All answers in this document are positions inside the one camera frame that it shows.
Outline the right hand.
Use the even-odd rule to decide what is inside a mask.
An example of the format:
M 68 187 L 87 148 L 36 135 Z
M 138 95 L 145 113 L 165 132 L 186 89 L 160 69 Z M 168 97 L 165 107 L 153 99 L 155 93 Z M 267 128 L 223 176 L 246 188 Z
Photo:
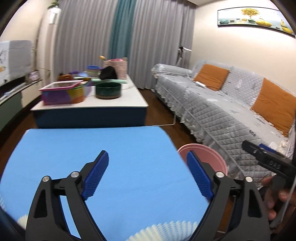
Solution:
M 277 211 L 274 210 L 275 203 L 280 200 L 281 202 L 286 202 L 289 196 L 290 190 L 289 189 L 281 189 L 276 194 L 273 193 L 271 188 L 272 182 L 276 175 L 267 177 L 262 180 L 261 184 L 267 188 L 266 193 L 263 198 L 263 203 L 266 208 L 266 213 L 269 220 L 274 220 L 277 216 Z M 289 220 L 295 210 L 295 191 L 291 195 L 290 203 L 287 207 L 284 220 Z

